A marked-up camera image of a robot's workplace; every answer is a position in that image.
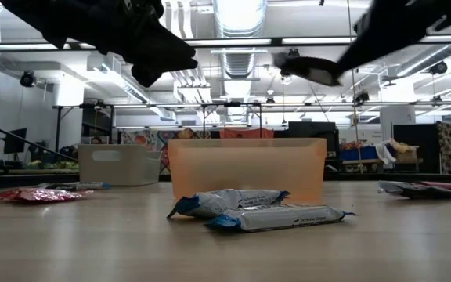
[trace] blue and white wrapper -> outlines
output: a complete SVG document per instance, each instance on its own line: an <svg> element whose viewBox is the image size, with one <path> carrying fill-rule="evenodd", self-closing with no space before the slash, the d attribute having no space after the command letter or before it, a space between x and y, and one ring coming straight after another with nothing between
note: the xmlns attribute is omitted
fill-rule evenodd
<svg viewBox="0 0 451 282"><path fill-rule="evenodd" d="M197 193L192 197L182 197L167 218L179 213L180 215L213 219L230 208L280 204L288 195L290 195L288 191L234 189Z"/></svg>
<svg viewBox="0 0 451 282"><path fill-rule="evenodd" d="M356 215L325 205L275 204L224 211L207 223L220 230L260 231L340 222Z"/></svg>

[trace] table surface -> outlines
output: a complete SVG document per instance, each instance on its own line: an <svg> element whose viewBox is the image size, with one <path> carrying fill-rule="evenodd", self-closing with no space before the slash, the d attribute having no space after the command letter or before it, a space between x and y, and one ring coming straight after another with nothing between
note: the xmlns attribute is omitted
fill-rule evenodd
<svg viewBox="0 0 451 282"><path fill-rule="evenodd" d="M359 216L220 234L165 218L170 183L0 204L0 281L451 281L451 201L377 194L371 182L324 190L327 204Z"/></svg>

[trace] orange translucent bin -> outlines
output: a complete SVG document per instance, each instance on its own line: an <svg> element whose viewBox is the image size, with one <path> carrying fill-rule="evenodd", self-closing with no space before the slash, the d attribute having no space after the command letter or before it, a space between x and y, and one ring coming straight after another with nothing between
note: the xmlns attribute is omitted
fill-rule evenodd
<svg viewBox="0 0 451 282"><path fill-rule="evenodd" d="M273 189L291 192L293 202L321 202L325 139L173 139L168 156L177 199L221 189Z"/></svg>

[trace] ceiling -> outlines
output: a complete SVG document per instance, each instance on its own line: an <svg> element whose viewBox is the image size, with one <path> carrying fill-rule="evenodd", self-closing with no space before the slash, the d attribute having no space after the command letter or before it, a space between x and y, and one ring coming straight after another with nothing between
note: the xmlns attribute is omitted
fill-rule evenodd
<svg viewBox="0 0 451 282"><path fill-rule="evenodd" d="M350 9L347 8L347 2L342 0L328 0L323 7L317 5L317 1L296 0L296 1L268 1L268 8L265 15L265 23L262 30L262 37L318 37L318 36L349 36L349 21L354 23L366 10L369 1L350 0ZM195 38L214 38L216 30L214 29L214 15L209 13L211 0L191 1L193 10L191 12L191 27ZM171 19L167 13L167 27L170 26ZM442 34L451 34L451 28L446 29ZM22 20L16 18L10 12L0 7L0 42L42 42L42 36L39 32L28 26ZM353 91L352 86L367 78L365 85L360 85L355 90L366 89L370 93L371 100L379 100L381 85L385 82L379 82L378 76L369 74L369 72L378 69L387 69L409 62L419 54L424 54L431 45L410 46L402 51L386 56L378 61L362 66L358 73L349 71L342 79L341 87L326 87L310 83L300 78L294 78L289 85L283 85L279 77L273 77L265 69L264 65L271 63L271 53L286 51L285 48L259 48L266 50L267 53L257 55L255 62L255 72L251 83L251 93L246 99L248 102L265 102L268 96L267 90L274 91L273 96L276 102L302 103L314 102L314 94L317 95L320 102L340 102L344 98L351 101ZM299 47L299 52L303 56L317 56L329 60L338 60L345 51L344 46L320 46L320 47ZM197 60L204 73L207 82L211 86L211 98L214 101L225 99L223 87L223 73L221 60L218 55L211 54L212 49L198 49ZM85 98L104 99L116 103L127 103L127 94L114 85L102 79L97 72L88 67L88 57L98 56L95 52L7 52L3 53L3 59L6 64L19 62L58 62L71 69L74 73L83 77L90 87L85 92ZM448 64L448 72L441 79L432 83L433 77L430 74L414 74L411 79L414 82L415 94L417 99L429 100L434 93L451 89L451 57L444 60ZM130 78L130 66L123 66L123 75L132 84L136 84ZM151 100L151 103L179 103L174 96L174 79L170 74L164 74L149 89L144 89ZM418 107L417 110L429 110L432 107ZM360 110L369 110L369 107L363 107ZM325 111L342 111L348 114L351 108L342 107L340 110L324 108ZM303 108L284 107L266 109L273 112L320 112L318 107ZM220 114L226 114L225 111L219 111ZM124 110L120 114L155 114L150 110ZM438 114L451 115L451 108L439 111Z"/></svg>

